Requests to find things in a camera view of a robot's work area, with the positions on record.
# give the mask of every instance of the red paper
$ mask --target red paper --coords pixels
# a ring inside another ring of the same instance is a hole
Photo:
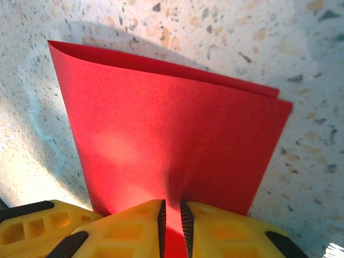
[[[247,213],[292,109],[278,90],[106,49],[49,47],[95,211],[166,199],[166,257],[185,256],[181,199]]]

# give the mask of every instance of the speckled floor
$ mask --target speckled floor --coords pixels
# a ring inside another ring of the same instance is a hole
[[[47,39],[281,90],[294,110],[250,210],[310,257],[344,243],[343,0],[0,0],[0,196],[90,208]]]

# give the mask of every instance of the black grip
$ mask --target black grip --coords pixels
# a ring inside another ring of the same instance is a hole
[[[160,258],[164,258],[166,240],[166,200],[162,200],[160,211],[157,216],[157,231],[159,234]]]
[[[80,231],[65,237],[46,258],[72,258],[88,238],[86,231]]]
[[[26,204],[5,210],[0,210],[0,223],[7,219],[17,218],[30,213],[52,209],[55,204],[45,200],[43,202]]]
[[[187,256],[192,258],[194,249],[194,217],[184,201],[181,201],[181,219]]]
[[[308,258],[308,256],[287,236],[283,236],[273,231],[265,232],[265,235],[285,256],[285,258]]]

